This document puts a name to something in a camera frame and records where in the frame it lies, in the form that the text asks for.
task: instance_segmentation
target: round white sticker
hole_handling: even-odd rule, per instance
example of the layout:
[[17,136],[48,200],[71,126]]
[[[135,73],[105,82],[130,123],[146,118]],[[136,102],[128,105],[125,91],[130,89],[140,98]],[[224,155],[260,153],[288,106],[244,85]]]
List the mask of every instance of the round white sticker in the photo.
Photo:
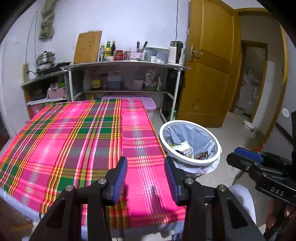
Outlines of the round white sticker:
[[284,117],[290,116],[290,112],[286,108],[282,109],[282,113],[283,113]]

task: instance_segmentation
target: white kettle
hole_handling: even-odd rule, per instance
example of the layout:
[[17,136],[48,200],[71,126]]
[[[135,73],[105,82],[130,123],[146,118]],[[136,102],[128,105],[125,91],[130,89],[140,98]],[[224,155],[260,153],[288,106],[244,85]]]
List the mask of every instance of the white kettle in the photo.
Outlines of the white kettle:
[[183,65],[184,49],[181,41],[171,41],[168,53],[168,63]]

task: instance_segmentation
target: door handle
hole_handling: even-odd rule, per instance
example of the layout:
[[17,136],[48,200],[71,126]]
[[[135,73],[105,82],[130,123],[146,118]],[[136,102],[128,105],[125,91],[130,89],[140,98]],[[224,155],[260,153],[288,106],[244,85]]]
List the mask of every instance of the door handle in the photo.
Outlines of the door handle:
[[193,58],[194,58],[194,54],[195,53],[198,53],[198,54],[200,54],[200,55],[202,55],[202,52],[200,52],[200,51],[196,51],[195,50],[195,47],[193,46],[193,45],[191,45],[191,47],[190,47],[190,52],[189,52],[189,61],[190,62],[193,62]]

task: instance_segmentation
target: cutting board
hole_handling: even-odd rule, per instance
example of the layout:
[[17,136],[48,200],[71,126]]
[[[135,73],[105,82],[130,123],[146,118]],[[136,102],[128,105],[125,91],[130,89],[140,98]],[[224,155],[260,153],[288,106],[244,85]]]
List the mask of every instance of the cutting board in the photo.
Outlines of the cutting board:
[[98,61],[102,31],[79,34],[73,64]]

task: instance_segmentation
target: kettle handle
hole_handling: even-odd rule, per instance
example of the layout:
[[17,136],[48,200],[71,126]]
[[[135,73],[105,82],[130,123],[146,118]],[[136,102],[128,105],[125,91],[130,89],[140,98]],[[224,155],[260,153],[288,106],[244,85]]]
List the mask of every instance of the kettle handle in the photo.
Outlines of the kettle handle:
[[181,41],[177,41],[176,64],[179,63],[179,60],[181,58],[182,45],[183,45],[183,43]]

